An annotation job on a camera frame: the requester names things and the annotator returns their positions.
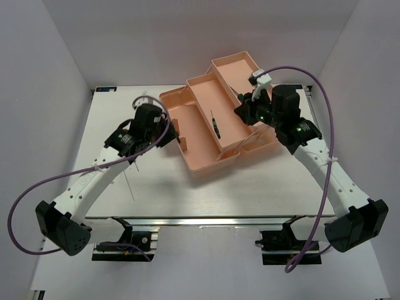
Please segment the small black-green precision screwdriver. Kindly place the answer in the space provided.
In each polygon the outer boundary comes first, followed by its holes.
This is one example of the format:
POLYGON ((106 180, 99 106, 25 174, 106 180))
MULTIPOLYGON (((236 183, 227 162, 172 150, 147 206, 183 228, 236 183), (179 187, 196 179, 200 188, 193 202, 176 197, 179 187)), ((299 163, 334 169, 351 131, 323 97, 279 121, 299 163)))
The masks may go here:
POLYGON ((218 128, 218 124, 217 124, 217 122, 216 122, 216 119, 214 118, 213 112, 210 111, 210 113, 211 113, 212 126, 213 126, 213 129, 214 129, 214 132, 215 132, 217 138, 218 138, 218 139, 221 139, 221 134, 220 134, 220 132, 219 132, 219 128, 218 128))

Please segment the pink plastic toolbox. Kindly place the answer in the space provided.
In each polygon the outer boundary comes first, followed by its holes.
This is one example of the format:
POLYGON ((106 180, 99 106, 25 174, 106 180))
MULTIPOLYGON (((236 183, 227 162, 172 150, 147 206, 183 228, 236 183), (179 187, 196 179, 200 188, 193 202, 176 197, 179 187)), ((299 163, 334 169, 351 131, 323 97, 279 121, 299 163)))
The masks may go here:
POLYGON ((252 91, 248 78, 258 69, 248 52, 239 52, 213 59, 204 75, 160 94, 179 132, 179 148, 192 177, 208 177, 237 160, 255 158, 279 147, 271 127, 260 122, 247 126, 234 113, 240 102, 230 87, 242 94, 252 91), (214 132, 210 111, 221 139, 214 132))

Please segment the yellow-black T-handle hex key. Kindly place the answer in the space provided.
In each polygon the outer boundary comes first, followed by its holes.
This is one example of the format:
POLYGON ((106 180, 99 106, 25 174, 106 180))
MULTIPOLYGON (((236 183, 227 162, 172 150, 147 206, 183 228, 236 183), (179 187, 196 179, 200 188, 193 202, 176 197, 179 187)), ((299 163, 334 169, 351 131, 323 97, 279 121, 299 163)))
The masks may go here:
POLYGON ((126 172, 123 171, 123 174, 124 174, 124 178, 125 178, 125 180, 126 180, 126 183, 127 183, 127 186, 128 186, 129 192, 130 192, 130 195, 131 195, 131 197, 132 197, 132 200, 135 201, 134 194, 133 194, 133 191, 132 191, 132 188, 131 188, 131 184, 130 184, 129 179, 128 179, 127 175, 126 175, 126 172))

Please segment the large green-handled screwdriver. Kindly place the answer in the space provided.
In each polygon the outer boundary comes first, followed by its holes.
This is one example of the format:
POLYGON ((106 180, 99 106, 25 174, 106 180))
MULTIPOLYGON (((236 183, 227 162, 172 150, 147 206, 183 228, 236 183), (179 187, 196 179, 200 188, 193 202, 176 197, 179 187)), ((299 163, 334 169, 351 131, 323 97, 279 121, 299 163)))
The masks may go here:
POLYGON ((238 99, 238 101, 240 103, 243 103, 244 101, 244 95, 241 93, 238 93, 233 87, 230 87, 231 91, 234 93, 234 95, 236 96, 236 98, 238 99))

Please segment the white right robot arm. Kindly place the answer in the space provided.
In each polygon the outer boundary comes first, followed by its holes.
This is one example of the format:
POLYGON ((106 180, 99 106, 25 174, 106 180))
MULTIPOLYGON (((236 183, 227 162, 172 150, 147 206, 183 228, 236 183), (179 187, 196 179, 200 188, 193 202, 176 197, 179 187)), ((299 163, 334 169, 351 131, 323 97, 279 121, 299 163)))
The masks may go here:
POLYGON ((371 199, 331 156, 323 135, 315 124, 301 116, 300 96, 294 86, 274 86, 238 94, 234 110, 248 126, 262 122, 275 131, 278 141, 311 174, 329 200, 335 217, 321 221, 316 235, 340 253, 375 238, 381 231, 388 205, 371 199))

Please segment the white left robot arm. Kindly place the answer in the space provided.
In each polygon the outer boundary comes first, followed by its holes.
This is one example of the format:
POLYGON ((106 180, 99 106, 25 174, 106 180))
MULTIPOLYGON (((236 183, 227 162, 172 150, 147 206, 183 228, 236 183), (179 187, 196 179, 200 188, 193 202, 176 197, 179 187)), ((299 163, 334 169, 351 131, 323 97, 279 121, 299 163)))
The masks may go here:
POLYGON ((149 103, 139 105, 135 116, 122 122, 105 140, 91 171, 80 175, 51 203, 41 201, 37 205, 35 212, 42 234, 69 256, 80 253, 87 244, 128 248, 133 230, 128 222, 120 217, 90 220, 86 214, 138 156, 178 137, 163 108, 149 103))

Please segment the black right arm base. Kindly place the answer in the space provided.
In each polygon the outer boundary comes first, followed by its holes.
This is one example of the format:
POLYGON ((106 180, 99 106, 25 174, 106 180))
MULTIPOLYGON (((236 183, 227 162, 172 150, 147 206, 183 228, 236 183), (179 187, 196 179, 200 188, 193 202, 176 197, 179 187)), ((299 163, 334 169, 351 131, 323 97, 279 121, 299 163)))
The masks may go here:
POLYGON ((285 266, 306 245, 313 221, 307 216, 261 218, 255 245, 261 249, 262 264, 285 266))

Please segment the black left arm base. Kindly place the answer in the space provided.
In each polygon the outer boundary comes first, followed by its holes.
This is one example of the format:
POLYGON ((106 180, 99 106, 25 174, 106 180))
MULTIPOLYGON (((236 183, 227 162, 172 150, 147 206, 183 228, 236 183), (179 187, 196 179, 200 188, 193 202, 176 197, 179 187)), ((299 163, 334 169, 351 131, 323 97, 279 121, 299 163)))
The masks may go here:
POLYGON ((159 228, 132 225, 112 217, 93 220, 92 260, 102 262, 150 263, 158 246, 159 228))

